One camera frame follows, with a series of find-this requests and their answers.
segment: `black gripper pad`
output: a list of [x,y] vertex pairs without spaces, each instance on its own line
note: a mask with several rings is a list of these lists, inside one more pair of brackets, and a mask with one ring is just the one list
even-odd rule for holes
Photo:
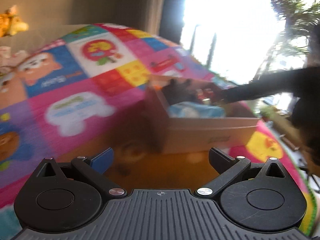
[[189,190],[141,190],[110,200],[90,224],[65,233],[24,229],[18,240],[302,240],[296,228],[280,233],[257,233],[234,225],[216,203],[192,196]]

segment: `beige wall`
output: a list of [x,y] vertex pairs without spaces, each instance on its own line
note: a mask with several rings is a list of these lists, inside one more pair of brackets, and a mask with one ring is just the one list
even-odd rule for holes
[[146,0],[0,0],[0,12],[13,4],[31,30],[97,22],[144,28]]

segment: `brown bear print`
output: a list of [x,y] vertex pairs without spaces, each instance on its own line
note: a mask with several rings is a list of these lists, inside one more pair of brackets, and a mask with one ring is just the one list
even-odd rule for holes
[[19,135],[8,132],[0,135],[0,162],[9,158],[19,146]]
[[39,78],[61,68],[51,53],[42,52],[23,62],[18,67],[18,75],[28,86],[33,86]]
[[25,88],[16,72],[0,78],[0,109],[27,99]]

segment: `yellow plush toy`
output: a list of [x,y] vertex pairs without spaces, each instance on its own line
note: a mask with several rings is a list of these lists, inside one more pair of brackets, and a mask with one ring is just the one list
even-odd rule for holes
[[17,16],[16,5],[10,7],[4,14],[0,14],[0,37],[5,35],[15,35],[18,32],[28,30],[27,23],[22,22]]

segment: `black sleeve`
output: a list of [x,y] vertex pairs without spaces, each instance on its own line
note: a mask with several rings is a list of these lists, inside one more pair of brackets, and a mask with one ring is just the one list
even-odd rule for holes
[[232,103],[275,95],[280,92],[291,92],[299,98],[320,97],[320,67],[268,74],[250,84],[223,90],[222,97]]

